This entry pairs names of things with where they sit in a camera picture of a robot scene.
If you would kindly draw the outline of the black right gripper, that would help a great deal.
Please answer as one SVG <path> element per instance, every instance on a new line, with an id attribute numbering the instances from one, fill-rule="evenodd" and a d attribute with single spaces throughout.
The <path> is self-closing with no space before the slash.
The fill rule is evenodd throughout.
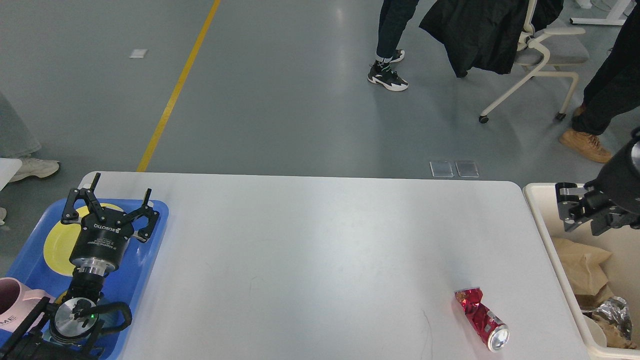
<path id="1" fill-rule="evenodd" d="M 633 137 L 602 166 L 593 187 L 555 184 L 558 217 L 566 232 L 590 221 L 594 236 L 610 229 L 640 228 L 640 140 Z M 608 210 L 608 198 L 624 210 Z"/>

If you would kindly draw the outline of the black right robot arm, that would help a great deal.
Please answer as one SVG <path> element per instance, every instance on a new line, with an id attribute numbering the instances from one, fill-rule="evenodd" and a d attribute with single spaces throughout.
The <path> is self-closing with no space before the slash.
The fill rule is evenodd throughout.
<path id="1" fill-rule="evenodd" d="M 566 232 L 590 223 L 592 235 L 624 226 L 640 227 L 640 136 L 635 128 L 629 141 L 583 186 L 555 184 L 558 217 Z"/>

